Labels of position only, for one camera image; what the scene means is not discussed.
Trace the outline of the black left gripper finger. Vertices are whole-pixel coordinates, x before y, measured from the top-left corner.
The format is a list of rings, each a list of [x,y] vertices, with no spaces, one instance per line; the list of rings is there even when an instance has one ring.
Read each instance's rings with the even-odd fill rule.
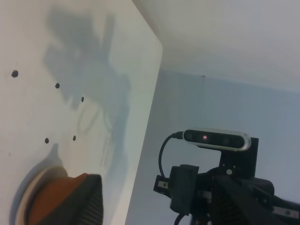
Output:
[[[102,178],[87,174],[85,180],[41,225],[101,225],[104,219]]]

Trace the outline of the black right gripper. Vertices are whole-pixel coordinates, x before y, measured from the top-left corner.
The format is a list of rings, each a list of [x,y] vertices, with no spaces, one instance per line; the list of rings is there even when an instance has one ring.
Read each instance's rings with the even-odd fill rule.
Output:
[[[267,180],[242,179],[216,167],[199,173],[192,165],[174,166],[158,175],[153,190],[170,198],[175,224],[192,216],[193,225],[273,225],[273,190]]]

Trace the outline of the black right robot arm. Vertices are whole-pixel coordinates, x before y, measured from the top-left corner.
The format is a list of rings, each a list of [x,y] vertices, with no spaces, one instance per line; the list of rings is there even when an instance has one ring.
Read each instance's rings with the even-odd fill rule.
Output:
[[[199,173],[197,166],[180,165],[168,178],[158,175],[153,190],[171,199],[175,224],[191,215],[192,225],[298,225],[299,204],[274,195],[264,179],[242,179],[234,169]]]

